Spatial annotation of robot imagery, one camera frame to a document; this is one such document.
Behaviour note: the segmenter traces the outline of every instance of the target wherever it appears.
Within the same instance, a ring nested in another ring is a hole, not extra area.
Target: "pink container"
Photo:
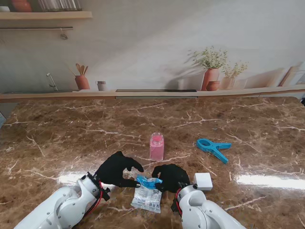
[[[160,133],[153,133],[150,141],[149,158],[152,161],[162,161],[164,156],[164,138]]]

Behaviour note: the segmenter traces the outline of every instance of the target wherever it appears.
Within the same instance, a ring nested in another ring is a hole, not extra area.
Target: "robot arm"
[[[184,229],[245,229],[236,219],[212,201],[196,185],[177,193]]]
[[[15,229],[70,229],[88,215],[103,198],[109,200],[109,189],[101,182],[120,187],[138,187],[134,180],[123,179],[123,170],[143,167],[121,151],[110,156],[92,176],[89,172],[77,180],[74,187],[62,187],[38,205]]]
[[[90,173],[84,175],[72,188],[62,187],[55,191],[15,229],[70,229],[75,226],[90,212],[92,202],[100,199],[101,193],[106,201],[109,199],[108,190],[96,186],[90,176]]]
[[[177,165],[162,165],[154,169],[152,177],[163,182],[156,184],[160,191],[176,193],[173,211],[179,211],[184,229],[245,229],[221,207],[206,199],[197,185],[190,185],[186,171]]]

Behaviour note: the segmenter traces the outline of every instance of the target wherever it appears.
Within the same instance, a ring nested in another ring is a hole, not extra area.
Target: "white box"
[[[213,188],[211,175],[209,173],[195,173],[194,182],[201,191],[211,191]]]

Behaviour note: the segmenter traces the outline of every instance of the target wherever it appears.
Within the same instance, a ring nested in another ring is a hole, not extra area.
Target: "plastic bag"
[[[162,183],[162,180],[138,175],[137,181],[141,184],[141,187],[135,188],[134,190],[132,206],[161,213],[160,202],[162,192],[155,188],[155,184]]]

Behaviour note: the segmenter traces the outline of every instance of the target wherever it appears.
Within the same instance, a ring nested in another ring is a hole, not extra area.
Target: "shelf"
[[[116,92],[115,90],[107,92],[96,92],[90,90],[83,90],[80,92],[52,92],[45,94],[0,94],[1,103],[20,102],[23,100],[35,100],[35,99],[77,99],[77,98],[115,98],[115,97],[205,97],[205,96],[220,96],[220,97],[244,97],[253,95],[265,95],[265,94],[284,94],[284,93],[299,93],[305,92],[305,85],[298,84],[294,86],[285,87],[264,87],[264,88],[251,88],[241,90],[225,90],[225,91],[198,91],[198,92]]]
[[[76,12],[45,12],[45,13],[16,13],[0,12],[0,20],[64,20],[92,18],[90,11]]]

